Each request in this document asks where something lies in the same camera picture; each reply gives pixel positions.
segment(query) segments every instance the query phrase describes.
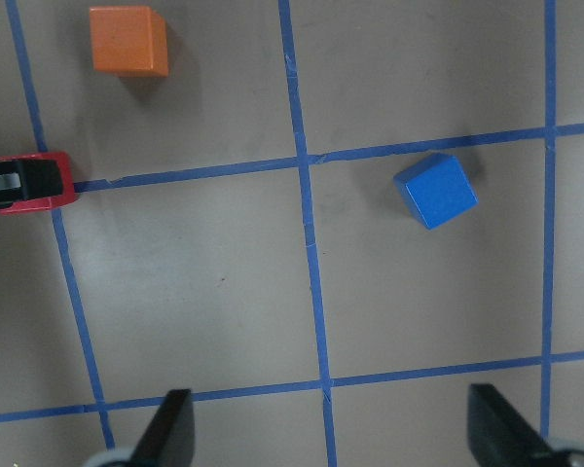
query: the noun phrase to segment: floor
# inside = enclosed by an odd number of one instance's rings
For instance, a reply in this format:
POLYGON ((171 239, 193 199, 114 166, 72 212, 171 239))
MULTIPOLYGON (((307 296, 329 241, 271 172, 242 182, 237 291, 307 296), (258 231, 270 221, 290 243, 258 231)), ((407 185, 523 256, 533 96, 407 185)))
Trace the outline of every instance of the floor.
POLYGON ((584 445, 584 0, 146 3, 163 80, 92 70, 91 0, 0 0, 0 156, 80 193, 0 216, 0 466, 178 387, 197 467, 474 466, 474 381, 584 445), (427 231, 433 151, 480 204, 427 231))

